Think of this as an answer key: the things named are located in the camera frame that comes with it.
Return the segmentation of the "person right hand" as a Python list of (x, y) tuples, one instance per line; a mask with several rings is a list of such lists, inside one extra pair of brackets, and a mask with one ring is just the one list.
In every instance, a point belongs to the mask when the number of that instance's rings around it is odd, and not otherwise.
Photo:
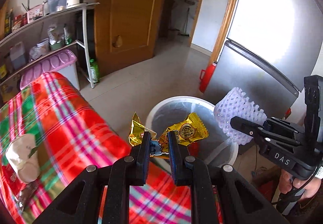
[[(301, 188), (306, 181), (305, 180), (299, 180), (297, 178), (294, 179), (293, 182), (291, 182), (292, 175), (288, 173), (287, 171), (281, 170), (280, 180), (279, 180), (279, 191), (283, 194), (286, 194), (289, 192), (293, 187), (295, 188)], [(308, 183), (304, 189), (304, 193), (300, 199), (300, 201), (303, 201), (305, 199), (310, 199), (315, 196), (315, 194), (318, 192), (319, 188), (321, 186), (321, 179), (313, 178), (310, 183)]]

